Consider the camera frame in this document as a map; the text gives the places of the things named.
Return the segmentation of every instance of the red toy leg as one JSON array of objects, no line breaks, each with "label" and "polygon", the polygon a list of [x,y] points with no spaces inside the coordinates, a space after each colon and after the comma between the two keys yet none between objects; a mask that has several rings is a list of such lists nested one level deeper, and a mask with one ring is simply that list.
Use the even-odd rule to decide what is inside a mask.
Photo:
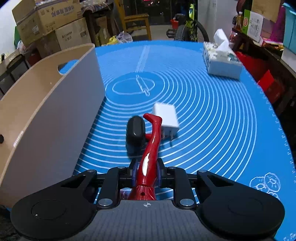
[{"label": "red toy leg", "polygon": [[152,124],[152,134],[146,135],[149,142],[142,156],[136,186],[132,189],[129,200],[156,200],[153,186],[157,178],[157,154],[161,140],[162,119],[148,113],[143,117]]}]

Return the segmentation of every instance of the tissue box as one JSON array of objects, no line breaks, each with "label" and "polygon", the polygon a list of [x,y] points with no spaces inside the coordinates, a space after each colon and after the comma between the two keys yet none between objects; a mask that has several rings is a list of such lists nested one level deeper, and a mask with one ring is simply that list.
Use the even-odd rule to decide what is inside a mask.
[{"label": "tissue box", "polygon": [[229,48],[227,56],[221,56],[216,51],[218,44],[204,42],[203,58],[207,67],[207,72],[213,75],[220,75],[239,79],[242,71],[242,63],[235,53]]}]

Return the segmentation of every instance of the red bucket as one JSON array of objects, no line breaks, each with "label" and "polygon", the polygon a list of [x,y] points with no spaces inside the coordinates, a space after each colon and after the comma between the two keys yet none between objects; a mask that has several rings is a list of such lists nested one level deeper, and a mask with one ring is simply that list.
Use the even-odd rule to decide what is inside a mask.
[{"label": "red bucket", "polygon": [[178,23],[179,23],[178,21],[171,19],[170,23],[173,29],[178,29]]}]

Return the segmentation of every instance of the teal storage bin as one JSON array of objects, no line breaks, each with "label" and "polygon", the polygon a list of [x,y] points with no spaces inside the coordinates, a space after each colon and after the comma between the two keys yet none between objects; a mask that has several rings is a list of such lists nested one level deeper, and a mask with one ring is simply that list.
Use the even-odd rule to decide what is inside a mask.
[{"label": "teal storage bin", "polygon": [[287,3],[283,6],[286,8],[284,46],[296,54],[296,11]]}]

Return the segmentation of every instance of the blue silicone mat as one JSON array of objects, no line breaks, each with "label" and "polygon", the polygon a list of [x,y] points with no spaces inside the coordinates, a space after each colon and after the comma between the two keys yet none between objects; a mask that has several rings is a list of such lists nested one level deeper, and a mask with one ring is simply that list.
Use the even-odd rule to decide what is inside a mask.
[{"label": "blue silicone mat", "polygon": [[[276,239],[296,239],[291,150],[270,102],[245,69],[239,81],[208,75],[201,43],[134,42],[99,47],[96,54],[106,98],[74,174],[128,166],[128,119],[152,112],[155,102],[170,103],[176,107],[180,130],[176,139],[160,145],[158,156],[165,165],[187,173],[206,169],[270,193],[286,210]],[[146,132],[151,132],[147,121]],[[171,189],[157,190],[158,199],[172,195]]]}]

